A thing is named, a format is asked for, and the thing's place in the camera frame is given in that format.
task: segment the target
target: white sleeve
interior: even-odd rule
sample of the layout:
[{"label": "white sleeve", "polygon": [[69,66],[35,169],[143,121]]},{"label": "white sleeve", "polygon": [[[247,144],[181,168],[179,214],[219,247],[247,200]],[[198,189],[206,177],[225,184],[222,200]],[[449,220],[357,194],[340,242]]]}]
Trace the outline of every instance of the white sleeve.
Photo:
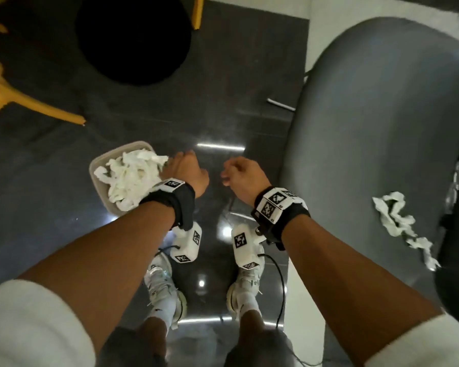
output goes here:
[{"label": "white sleeve", "polygon": [[365,364],[366,367],[459,367],[459,322],[448,314],[411,329]]},{"label": "white sleeve", "polygon": [[0,285],[0,366],[93,367],[92,341],[70,307],[33,282]]}]

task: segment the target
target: forearm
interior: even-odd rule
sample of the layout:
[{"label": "forearm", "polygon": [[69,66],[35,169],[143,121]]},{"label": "forearm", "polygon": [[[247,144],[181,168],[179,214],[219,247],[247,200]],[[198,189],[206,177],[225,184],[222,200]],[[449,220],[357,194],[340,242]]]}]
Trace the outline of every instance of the forearm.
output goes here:
[{"label": "forearm", "polygon": [[307,290],[355,364],[441,314],[379,265],[300,215],[282,241]]},{"label": "forearm", "polygon": [[98,352],[174,220],[171,207],[144,203],[78,238],[19,278],[59,295],[80,319]]}]

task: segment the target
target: white sock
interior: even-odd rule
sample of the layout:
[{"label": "white sock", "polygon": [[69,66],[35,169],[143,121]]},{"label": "white sock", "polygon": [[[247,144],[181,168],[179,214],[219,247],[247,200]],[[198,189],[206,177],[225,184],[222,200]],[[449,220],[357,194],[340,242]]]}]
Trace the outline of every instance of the white sock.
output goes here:
[{"label": "white sock", "polygon": [[160,318],[162,321],[165,322],[167,326],[167,333],[170,329],[173,316],[175,315],[175,309],[177,308],[177,293],[174,296],[166,297],[161,299],[159,302],[153,304],[153,309],[148,315],[150,317]]},{"label": "white sock", "polygon": [[240,319],[249,310],[257,310],[260,313],[257,299],[251,292],[245,291],[236,294],[236,303],[240,308]]}]

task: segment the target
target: wristband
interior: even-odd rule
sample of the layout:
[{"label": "wristband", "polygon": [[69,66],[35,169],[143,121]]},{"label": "wristband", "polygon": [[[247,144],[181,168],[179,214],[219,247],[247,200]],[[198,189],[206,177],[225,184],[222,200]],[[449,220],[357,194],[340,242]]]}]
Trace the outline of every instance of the wristband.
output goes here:
[{"label": "wristband", "polygon": [[156,201],[172,207],[175,211],[175,222],[172,228],[179,227],[185,231],[192,229],[196,194],[190,184],[170,178],[155,185],[148,193],[139,204]]},{"label": "wristband", "polygon": [[284,251],[282,231],[294,217],[309,215],[303,199],[285,188],[268,187],[255,199],[255,209],[251,215],[260,226],[260,231],[269,243],[275,243]]}]

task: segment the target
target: beige plastic bin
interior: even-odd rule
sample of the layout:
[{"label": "beige plastic bin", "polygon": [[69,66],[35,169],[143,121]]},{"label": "beige plastic bin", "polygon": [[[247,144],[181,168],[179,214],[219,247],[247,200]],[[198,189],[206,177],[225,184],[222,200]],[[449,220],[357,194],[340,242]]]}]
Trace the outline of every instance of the beige plastic bin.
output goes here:
[{"label": "beige plastic bin", "polygon": [[88,168],[88,171],[90,172],[90,177],[92,178],[93,186],[95,187],[95,190],[99,194],[100,199],[102,200],[102,203],[106,207],[107,211],[109,211],[112,215],[116,216],[122,216],[126,214],[128,211],[121,211],[117,208],[115,203],[112,203],[109,201],[109,196],[107,195],[110,185],[105,184],[98,180],[98,178],[93,174],[95,169],[99,166],[104,166],[106,165],[107,161],[110,159],[116,159],[119,156],[122,156],[123,152],[131,152],[131,151],[137,151],[139,149],[147,149],[149,151],[153,151],[154,149],[152,148],[151,145],[149,145],[145,141],[135,141],[134,143],[129,143],[120,146],[119,148],[113,149],[111,151],[108,151],[107,153],[104,153],[103,155],[98,156],[96,159],[94,159]]}]

